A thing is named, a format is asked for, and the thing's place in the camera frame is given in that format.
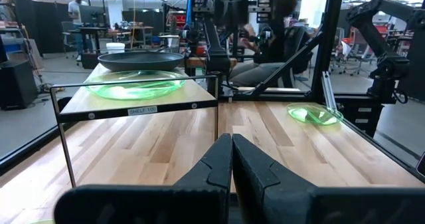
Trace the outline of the grey office chair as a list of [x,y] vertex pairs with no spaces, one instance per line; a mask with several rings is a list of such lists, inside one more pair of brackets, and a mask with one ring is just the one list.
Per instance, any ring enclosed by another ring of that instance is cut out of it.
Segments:
[[75,39],[74,24],[71,21],[62,21],[62,47],[66,58],[69,58],[68,51],[76,49],[77,43]]

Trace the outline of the dark grey plate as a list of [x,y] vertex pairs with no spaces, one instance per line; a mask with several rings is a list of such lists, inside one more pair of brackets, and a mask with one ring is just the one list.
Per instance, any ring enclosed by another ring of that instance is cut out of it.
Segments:
[[98,57],[99,63],[113,72],[130,70],[164,70],[170,71],[179,66],[185,58],[179,53],[162,53],[139,51],[113,53]]

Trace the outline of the white bucket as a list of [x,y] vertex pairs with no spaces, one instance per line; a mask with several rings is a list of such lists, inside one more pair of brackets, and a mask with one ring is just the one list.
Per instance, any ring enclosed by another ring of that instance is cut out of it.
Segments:
[[108,54],[124,53],[126,45],[124,43],[107,43],[106,49]]

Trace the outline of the wooden workbench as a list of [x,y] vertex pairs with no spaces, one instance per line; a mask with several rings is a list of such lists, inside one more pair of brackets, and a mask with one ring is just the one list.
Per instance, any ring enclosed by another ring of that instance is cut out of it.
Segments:
[[205,57],[194,57],[184,58],[179,66],[187,68],[204,68],[206,67]]

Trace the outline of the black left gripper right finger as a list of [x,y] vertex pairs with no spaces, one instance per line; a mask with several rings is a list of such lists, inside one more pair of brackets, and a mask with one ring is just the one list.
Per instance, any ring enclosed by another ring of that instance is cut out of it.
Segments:
[[425,224],[425,188],[318,187],[240,134],[233,174],[251,224]]

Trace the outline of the black phone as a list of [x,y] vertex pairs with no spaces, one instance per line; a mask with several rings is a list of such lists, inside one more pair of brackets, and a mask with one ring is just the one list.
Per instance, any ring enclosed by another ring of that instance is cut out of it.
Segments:
[[421,158],[419,159],[416,165],[416,171],[422,177],[425,177],[425,152],[422,154]]

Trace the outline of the black desk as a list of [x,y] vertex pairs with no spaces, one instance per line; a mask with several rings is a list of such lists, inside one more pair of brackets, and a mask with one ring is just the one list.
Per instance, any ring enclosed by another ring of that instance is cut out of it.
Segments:
[[99,55],[100,54],[99,33],[100,32],[107,33],[108,28],[106,28],[106,27],[80,27],[78,29],[78,32],[82,36],[82,46],[83,46],[84,51],[89,50],[89,48],[86,44],[86,35],[94,35],[96,47],[94,49],[92,49],[92,51],[94,51],[97,55]]

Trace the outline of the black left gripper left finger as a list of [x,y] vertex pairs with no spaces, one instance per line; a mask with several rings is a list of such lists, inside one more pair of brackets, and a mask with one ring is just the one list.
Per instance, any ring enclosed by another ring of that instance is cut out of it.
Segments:
[[226,224],[232,137],[221,135],[173,185],[81,185],[54,207],[55,224]]

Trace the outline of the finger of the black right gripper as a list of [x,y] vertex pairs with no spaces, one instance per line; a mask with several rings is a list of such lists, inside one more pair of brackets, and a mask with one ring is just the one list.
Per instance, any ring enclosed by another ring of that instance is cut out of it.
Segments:
[[217,26],[231,27],[227,11],[230,0],[214,0],[214,23]]
[[232,0],[232,26],[245,25],[248,22],[248,0]]

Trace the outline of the black bin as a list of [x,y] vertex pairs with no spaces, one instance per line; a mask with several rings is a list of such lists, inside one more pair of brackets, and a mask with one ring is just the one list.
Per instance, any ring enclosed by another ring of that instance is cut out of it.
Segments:
[[98,65],[97,53],[83,53],[81,63],[84,69],[94,69]]

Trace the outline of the black drawer cabinet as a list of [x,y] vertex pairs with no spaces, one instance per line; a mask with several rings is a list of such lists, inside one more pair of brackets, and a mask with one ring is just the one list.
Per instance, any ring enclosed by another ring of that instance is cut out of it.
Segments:
[[370,137],[374,137],[384,108],[380,102],[359,97],[338,98],[336,102],[340,104],[339,110],[346,120]]

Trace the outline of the wood shelf with black frame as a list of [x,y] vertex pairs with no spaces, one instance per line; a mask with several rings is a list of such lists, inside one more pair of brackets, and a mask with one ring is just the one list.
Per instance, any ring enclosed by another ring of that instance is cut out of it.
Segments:
[[192,79],[149,100],[113,100],[84,84],[62,109],[58,124],[70,184],[174,183],[218,135],[218,102]]

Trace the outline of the person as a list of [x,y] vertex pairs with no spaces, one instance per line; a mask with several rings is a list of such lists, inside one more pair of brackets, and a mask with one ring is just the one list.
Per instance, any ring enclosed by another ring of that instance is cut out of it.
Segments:
[[241,38],[244,48],[254,52],[254,61],[247,64],[238,64],[230,72],[228,80],[236,86],[256,86],[265,81],[285,61],[285,24],[284,19],[296,9],[298,0],[272,0],[272,20],[268,26],[272,30],[272,38],[268,45],[260,49],[248,38]]
[[[82,26],[82,20],[80,15],[80,8],[82,6],[88,6],[88,3],[83,0],[73,0],[68,4],[68,15],[72,19],[74,29],[79,29]],[[83,53],[83,42],[82,35],[80,33],[75,34],[76,46],[77,46],[77,61],[81,61]]]

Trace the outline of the black cabinet box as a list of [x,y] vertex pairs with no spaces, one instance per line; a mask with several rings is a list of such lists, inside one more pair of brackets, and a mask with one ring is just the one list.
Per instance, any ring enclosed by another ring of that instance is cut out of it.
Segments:
[[0,109],[25,109],[37,96],[33,68],[28,60],[0,64]]

